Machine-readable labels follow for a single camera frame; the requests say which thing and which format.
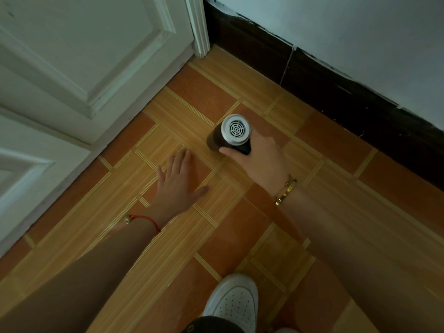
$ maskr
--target red string bracelet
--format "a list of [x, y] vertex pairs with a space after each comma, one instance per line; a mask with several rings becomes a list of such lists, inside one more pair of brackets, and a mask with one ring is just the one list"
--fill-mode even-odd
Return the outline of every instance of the red string bracelet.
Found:
[[157, 223], [156, 222], [154, 222], [154, 220], [151, 218], [151, 217], [148, 217], [148, 216], [145, 216], [145, 215], [128, 215], [126, 218], [125, 218], [125, 222], [126, 223], [130, 223], [132, 220], [134, 220], [135, 218], [146, 218], [148, 221], [150, 221], [153, 225], [154, 225], [154, 227], [156, 227], [156, 235], [159, 235], [160, 234], [160, 228], [159, 228], [159, 226], [157, 225]]

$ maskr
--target gold bracelet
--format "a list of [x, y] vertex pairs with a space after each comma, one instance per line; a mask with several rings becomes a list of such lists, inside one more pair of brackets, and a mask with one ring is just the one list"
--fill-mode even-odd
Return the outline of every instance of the gold bracelet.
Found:
[[287, 188], [287, 190], [285, 191], [285, 193], [284, 193], [280, 198], [276, 197], [276, 201], [275, 201], [275, 203], [274, 203], [276, 206], [279, 206], [279, 205], [282, 203], [282, 201], [285, 200], [285, 198], [287, 197], [288, 193], [291, 192], [291, 190], [293, 189], [294, 185], [295, 185], [296, 182], [297, 182], [296, 179], [294, 179], [293, 181], [291, 181], [291, 180], [292, 180], [291, 176], [288, 176], [288, 177], [289, 177], [289, 179], [290, 179], [290, 180], [288, 180], [288, 181], [286, 182], [286, 186], [288, 186], [288, 188]]

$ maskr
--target tiled floor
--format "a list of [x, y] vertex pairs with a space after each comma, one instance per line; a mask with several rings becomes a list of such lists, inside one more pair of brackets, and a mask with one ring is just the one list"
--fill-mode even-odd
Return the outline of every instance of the tiled floor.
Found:
[[260, 332], [375, 332], [308, 253], [316, 247], [236, 163], [207, 149], [206, 136], [231, 112], [276, 139], [320, 203], [444, 297], [443, 192], [215, 46], [184, 66], [0, 260], [0, 315], [148, 206], [155, 166], [187, 147], [192, 189], [211, 191], [146, 248], [89, 332], [179, 332], [234, 271], [258, 285]]

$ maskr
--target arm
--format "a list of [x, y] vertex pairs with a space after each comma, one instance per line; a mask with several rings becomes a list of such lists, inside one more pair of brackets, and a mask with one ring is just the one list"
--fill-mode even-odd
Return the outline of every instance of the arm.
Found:
[[[160, 228], [208, 190], [188, 193], [190, 151], [183, 155], [170, 157], [165, 176], [158, 167], [158, 191], [143, 213]], [[155, 235], [148, 220], [134, 219], [7, 313], [0, 332], [85, 332]]]
[[[250, 155], [228, 148], [271, 196], [281, 196], [288, 177], [272, 138], [253, 130]], [[444, 306], [413, 277], [358, 238], [296, 184], [279, 206], [322, 252], [322, 258], [381, 332], [444, 332]]]

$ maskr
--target white sneaker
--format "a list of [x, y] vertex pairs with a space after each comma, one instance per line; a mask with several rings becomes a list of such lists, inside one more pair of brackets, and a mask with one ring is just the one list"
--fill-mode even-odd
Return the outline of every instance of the white sneaker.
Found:
[[231, 274], [216, 286], [203, 310], [203, 316], [227, 319], [245, 333], [255, 333], [258, 300], [258, 288], [250, 277]]
[[299, 333], [298, 331], [293, 330], [292, 328], [280, 328], [274, 333]]

